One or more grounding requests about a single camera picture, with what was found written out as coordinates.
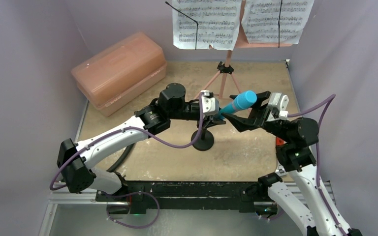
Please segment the black microphone desk stand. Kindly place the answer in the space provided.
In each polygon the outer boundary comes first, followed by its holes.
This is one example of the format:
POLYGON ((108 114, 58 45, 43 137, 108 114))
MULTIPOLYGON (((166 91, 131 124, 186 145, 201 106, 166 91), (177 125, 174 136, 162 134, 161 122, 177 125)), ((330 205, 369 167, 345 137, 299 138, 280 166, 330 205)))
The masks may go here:
POLYGON ((192 144, 192 146, 199 151, 207 151, 214 145, 214 136, 207 129, 203 128, 200 137, 192 144))

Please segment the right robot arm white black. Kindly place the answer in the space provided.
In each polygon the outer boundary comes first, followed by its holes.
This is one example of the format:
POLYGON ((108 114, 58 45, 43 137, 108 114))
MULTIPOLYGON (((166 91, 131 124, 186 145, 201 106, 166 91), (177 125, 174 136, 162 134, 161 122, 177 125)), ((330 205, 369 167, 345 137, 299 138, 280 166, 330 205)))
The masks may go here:
POLYGON ((361 235, 342 217, 320 178, 317 159, 310 149, 319 142, 318 122, 302 116, 293 118, 286 109, 288 103, 288 96, 280 92, 246 91, 233 96, 232 103, 219 111, 219 116, 239 132, 261 128, 283 140, 276 146, 277 160, 304 199, 294 196, 276 173, 260 177, 244 193, 273 200, 305 236, 361 235))

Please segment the sheet music page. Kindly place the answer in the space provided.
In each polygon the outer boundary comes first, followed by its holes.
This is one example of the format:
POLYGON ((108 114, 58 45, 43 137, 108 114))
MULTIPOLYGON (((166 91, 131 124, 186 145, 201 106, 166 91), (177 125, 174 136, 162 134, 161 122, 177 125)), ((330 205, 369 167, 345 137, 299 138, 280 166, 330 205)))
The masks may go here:
POLYGON ((250 44, 298 44, 313 0, 247 0, 241 25, 250 44))
POLYGON ((178 49, 233 50, 241 0, 173 0, 173 45, 178 49))

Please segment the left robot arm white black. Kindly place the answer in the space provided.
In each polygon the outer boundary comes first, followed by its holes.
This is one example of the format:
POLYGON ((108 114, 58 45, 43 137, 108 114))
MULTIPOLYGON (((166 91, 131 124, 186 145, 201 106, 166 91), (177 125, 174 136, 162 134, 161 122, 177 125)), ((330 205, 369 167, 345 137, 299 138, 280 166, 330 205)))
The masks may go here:
POLYGON ((107 193, 114 201, 123 200, 127 195, 124 178, 115 172, 98 170, 96 165, 111 154, 148 138, 172 148, 193 146, 209 124, 215 125, 220 107, 209 90, 201 91, 198 98, 191 101, 185 101, 185 96, 182 84, 168 84, 148 106, 115 128, 76 143, 64 140, 60 145, 56 176, 63 177, 70 193, 92 188, 107 193), (170 127, 173 119, 197 121, 198 130, 188 144, 175 145, 157 136, 170 127))

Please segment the pink music stand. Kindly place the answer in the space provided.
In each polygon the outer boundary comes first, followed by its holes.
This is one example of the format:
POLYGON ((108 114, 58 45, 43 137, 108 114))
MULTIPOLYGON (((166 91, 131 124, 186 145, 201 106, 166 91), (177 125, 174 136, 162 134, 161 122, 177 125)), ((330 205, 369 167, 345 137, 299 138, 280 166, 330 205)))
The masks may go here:
MULTIPOLYGON (((171 5, 171 2, 172 2, 172 0, 166 1, 165 4, 168 5, 169 7, 171 7, 171 9, 173 10, 174 7, 171 5)), ((277 44, 250 44, 250 43, 248 43, 247 38, 244 34, 243 27, 241 25, 241 21, 242 21, 243 14, 244 14, 245 3, 246 3, 246 1, 242 0, 241 13, 240 13, 240 28, 239 28, 239 34, 238 34, 238 38, 237 38, 236 45, 235 45, 234 49, 236 49, 236 48, 252 49, 252 48, 284 48, 284 47, 288 47, 289 46, 288 44, 277 45, 277 44)), ((220 91, 217 94, 220 98, 223 97, 227 77, 231 77, 237 91, 242 92, 242 90, 240 88, 239 80, 235 77, 234 69, 231 66, 231 58, 232 58, 232 54, 233 54, 234 49, 225 51, 226 52, 225 61, 221 61, 218 64, 217 71, 216 71, 215 75, 203 87, 203 89, 207 89, 217 78, 221 78, 220 91)))

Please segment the blue toy microphone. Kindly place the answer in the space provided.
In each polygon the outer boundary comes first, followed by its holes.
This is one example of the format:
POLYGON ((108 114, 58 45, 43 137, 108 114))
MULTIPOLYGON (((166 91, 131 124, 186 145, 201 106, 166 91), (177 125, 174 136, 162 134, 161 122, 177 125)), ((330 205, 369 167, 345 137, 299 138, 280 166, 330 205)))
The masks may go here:
POLYGON ((236 104, 234 100, 219 110, 217 118, 224 119, 223 113, 233 114, 238 111, 246 110, 253 104, 236 104))

